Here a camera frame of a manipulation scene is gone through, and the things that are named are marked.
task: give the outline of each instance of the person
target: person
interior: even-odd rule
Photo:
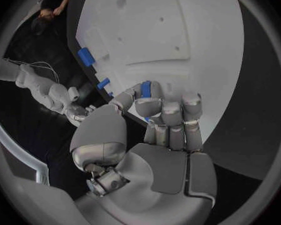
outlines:
[[[41,35],[53,22],[64,14],[69,0],[42,0],[40,12],[31,24],[31,30],[36,35]]]

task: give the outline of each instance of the person's arm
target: person's arm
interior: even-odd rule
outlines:
[[[61,4],[59,7],[55,8],[54,10],[54,15],[58,16],[59,14],[62,13],[62,11],[65,9],[66,5],[68,4],[69,0],[62,0]]]

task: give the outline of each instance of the humanoid robot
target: humanoid robot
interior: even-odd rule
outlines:
[[[157,81],[144,81],[99,108],[75,105],[79,96],[38,76],[27,64],[2,60],[0,80],[28,88],[48,109],[77,127],[70,152],[78,169],[89,173],[90,192],[76,204],[94,224],[203,224],[217,194],[210,157],[203,153],[198,120],[201,96],[185,92],[164,99]],[[143,143],[128,152],[122,115],[135,103],[148,121]]]

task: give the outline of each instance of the wire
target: wire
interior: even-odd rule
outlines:
[[[10,61],[10,62],[15,63],[15,64],[17,64],[17,65],[25,64],[25,65],[29,65],[29,66],[35,67],[35,68],[49,69],[49,70],[51,70],[51,71],[53,72],[56,82],[57,82],[58,84],[60,83],[59,76],[58,76],[57,72],[54,70],[54,68],[53,68],[49,63],[47,63],[47,62],[45,62],[45,61],[37,61],[37,62],[27,63],[27,62],[24,62],[24,61],[11,60],[11,59],[9,59],[9,58],[4,58],[4,60]],[[46,67],[46,66],[37,66],[37,65],[35,65],[35,64],[46,64],[46,65],[48,65],[49,67]]]

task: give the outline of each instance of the blue block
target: blue block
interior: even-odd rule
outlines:
[[[145,81],[141,84],[141,97],[151,98],[151,82]]]
[[[78,55],[86,67],[90,67],[96,62],[87,47],[80,49]]]
[[[103,89],[107,84],[109,84],[111,81],[108,78],[105,78],[103,81],[98,83],[97,88],[98,89]]]

